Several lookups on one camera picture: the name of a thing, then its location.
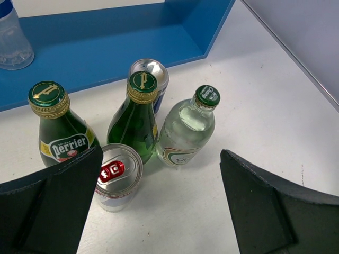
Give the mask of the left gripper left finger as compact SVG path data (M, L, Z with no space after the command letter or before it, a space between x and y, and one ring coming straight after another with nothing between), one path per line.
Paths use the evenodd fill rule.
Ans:
M1 253L76 253L103 150L1 184Z

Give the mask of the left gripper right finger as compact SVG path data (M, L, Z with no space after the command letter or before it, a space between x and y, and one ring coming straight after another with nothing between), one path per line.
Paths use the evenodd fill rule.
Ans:
M230 150L220 159L240 253L338 253L338 196L293 183Z

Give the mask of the clear Chang bottle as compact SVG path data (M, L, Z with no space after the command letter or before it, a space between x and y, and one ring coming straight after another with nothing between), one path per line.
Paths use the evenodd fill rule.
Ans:
M213 110L219 103L220 93L211 85L198 87L192 98L176 103L159 134L156 145L159 159L171 167L190 162L215 130Z

